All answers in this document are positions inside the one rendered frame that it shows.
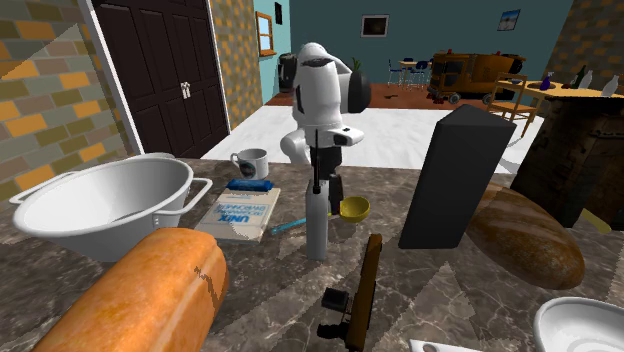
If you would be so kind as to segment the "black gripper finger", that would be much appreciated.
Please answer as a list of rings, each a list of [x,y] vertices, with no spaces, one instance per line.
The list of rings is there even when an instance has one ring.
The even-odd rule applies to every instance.
[[[340,214],[340,204],[344,199],[342,179],[339,174],[329,175],[329,203],[332,215]]]

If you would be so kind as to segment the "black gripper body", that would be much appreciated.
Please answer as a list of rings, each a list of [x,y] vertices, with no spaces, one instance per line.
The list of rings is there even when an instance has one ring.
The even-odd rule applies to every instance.
[[[329,177],[335,174],[335,169],[342,164],[342,148],[340,146],[328,148],[310,147],[311,164],[319,177]]]

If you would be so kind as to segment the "grey bottle with black rod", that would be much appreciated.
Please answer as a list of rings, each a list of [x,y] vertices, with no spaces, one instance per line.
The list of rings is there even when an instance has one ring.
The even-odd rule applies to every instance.
[[[313,178],[306,193],[306,254],[311,260],[324,261],[328,243],[328,184],[320,177],[319,132],[311,147]]]

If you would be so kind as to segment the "white mug with dark print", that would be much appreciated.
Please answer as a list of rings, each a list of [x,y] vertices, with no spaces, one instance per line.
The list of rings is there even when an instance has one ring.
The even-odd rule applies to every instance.
[[[263,180],[269,174],[268,154],[264,149],[245,149],[230,155],[230,161],[239,169],[242,178]]]

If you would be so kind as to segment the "blue flat bar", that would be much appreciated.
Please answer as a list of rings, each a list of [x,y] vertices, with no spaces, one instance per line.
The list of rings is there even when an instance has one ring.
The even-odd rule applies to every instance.
[[[232,179],[226,188],[233,191],[268,192],[273,186],[269,180]]]

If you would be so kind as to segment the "black bin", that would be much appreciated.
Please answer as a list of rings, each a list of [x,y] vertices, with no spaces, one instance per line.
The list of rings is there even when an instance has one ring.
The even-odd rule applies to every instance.
[[[285,53],[278,60],[278,82],[281,93],[289,93],[293,88],[294,77],[297,70],[297,55]]]

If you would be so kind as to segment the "white and blue book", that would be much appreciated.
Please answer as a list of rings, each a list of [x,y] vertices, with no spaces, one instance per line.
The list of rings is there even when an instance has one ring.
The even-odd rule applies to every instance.
[[[280,188],[267,192],[225,189],[195,229],[221,242],[259,243],[280,192]]]

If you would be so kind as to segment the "brown and black long tool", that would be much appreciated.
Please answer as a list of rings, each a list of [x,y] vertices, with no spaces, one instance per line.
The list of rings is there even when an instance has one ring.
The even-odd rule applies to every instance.
[[[382,235],[371,234],[364,254],[357,292],[353,297],[346,291],[326,288],[322,296],[323,308],[342,314],[339,324],[317,327],[317,336],[324,339],[341,339],[349,352],[363,352],[367,330],[370,326],[372,306],[376,290],[376,277]]]

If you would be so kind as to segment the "small table with blue chairs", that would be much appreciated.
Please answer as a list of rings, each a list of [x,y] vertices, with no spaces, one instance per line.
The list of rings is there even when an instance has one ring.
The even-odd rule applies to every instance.
[[[431,60],[416,61],[413,58],[404,58],[399,60],[398,64],[398,67],[394,67],[393,61],[388,61],[387,85],[393,83],[393,78],[396,78],[396,84],[403,89],[424,90],[427,87],[430,81]]]

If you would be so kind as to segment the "black upright block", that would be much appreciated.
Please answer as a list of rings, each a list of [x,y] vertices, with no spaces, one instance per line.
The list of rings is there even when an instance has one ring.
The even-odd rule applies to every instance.
[[[515,129],[515,123],[467,104],[436,123],[399,248],[459,245]]]

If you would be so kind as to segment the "wooden framed window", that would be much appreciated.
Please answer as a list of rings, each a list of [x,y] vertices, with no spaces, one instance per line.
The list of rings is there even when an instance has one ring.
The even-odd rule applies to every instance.
[[[272,17],[256,11],[256,28],[258,51],[260,57],[272,56],[276,52],[273,48]]]

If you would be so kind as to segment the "white flat object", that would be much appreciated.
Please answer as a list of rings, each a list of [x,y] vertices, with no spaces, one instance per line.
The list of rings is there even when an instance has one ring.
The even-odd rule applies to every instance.
[[[480,350],[474,350],[461,346],[454,346],[436,342],[428,342],[422,340],[409,340],[409,347],[411,352],[482,352]]]

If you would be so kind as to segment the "dark brown double door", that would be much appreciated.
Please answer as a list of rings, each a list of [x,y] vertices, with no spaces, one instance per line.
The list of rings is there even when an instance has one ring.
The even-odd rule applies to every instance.
[[[146,152],[200,158],[228,135],[207,0],[92,0]]]

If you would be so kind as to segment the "wooden chair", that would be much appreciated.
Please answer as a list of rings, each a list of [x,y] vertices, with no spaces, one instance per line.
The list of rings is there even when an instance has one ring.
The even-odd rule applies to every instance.
[[[536,107],[521,104],[522,96],[526,89],[526,86],[526,75],[499,73],[497,75],[495,85],[486,108],[488,112],[501,112],[501,117],[508,117],[508,120],[510,122],[513,122],[514,120],[526,120],[526,124],[521,133],[521,136],[525,135],[529,125],[534,121],[537,112]],[[518,93],[515,102],[496,100],[497,91],[504,88],[510,88],[512,91]]]

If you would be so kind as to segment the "brown oval bread loaf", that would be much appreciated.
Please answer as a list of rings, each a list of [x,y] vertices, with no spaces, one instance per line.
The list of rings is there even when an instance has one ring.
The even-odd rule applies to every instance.
[[[538,204],[507,187],[487,185],[466,234],[529,284],[567,290],[583,281],[584,258],[572,235]]]

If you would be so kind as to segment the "orange bread loaf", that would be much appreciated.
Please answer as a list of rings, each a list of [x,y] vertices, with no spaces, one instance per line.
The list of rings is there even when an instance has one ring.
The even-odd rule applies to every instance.
[[[32,352],[199,352],[228,284],[213,236],[159,229],[94,283]]]

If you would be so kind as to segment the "dark counter with yellow top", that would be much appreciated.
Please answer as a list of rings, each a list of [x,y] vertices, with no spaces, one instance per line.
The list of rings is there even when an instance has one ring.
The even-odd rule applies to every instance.
[[[564,89],[525,95],[549,106],[511,189],[570,228],[589,210],[624,230],[624,95]]]

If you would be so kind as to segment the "yellow curved object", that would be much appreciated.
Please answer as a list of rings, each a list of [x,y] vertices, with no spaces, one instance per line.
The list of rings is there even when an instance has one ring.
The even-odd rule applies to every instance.
[[[590,222],[602,234],[606,234],[612,231],[609,224],[607,224],[598,216],[594,215],[585,208],[582,209],[581,216],[588,222]]]

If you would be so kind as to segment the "white bowl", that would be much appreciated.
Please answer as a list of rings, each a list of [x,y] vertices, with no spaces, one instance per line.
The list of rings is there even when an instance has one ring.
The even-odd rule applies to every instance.
[[[583,297],[545,302],[534,324],[537,352],[624,352],[624,308]]]

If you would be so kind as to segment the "dark picture with white frame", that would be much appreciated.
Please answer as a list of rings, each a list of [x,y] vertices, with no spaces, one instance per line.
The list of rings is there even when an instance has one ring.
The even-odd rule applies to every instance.
[[[388,33],[388,14],[363,15],[361,19],[361,38],[385,38]]]

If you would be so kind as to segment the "blue wall picture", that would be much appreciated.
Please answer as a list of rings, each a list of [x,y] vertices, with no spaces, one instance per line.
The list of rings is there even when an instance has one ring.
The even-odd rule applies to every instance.
[[[515,29],[518,17],[520,14],[520,9],[504,11],[501,15],[499,25],[497,27],[498,31],[512,31]]]

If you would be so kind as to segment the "large white two-handled pot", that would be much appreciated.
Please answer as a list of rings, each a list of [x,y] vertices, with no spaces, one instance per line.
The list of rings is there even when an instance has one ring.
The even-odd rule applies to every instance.
[[[145,236],[176,227],[208,192],[191,200],[198,181],[191,167],[175,158],[131,157],[55,176],[10,199],[19,230],[94,260],[121,259]]]

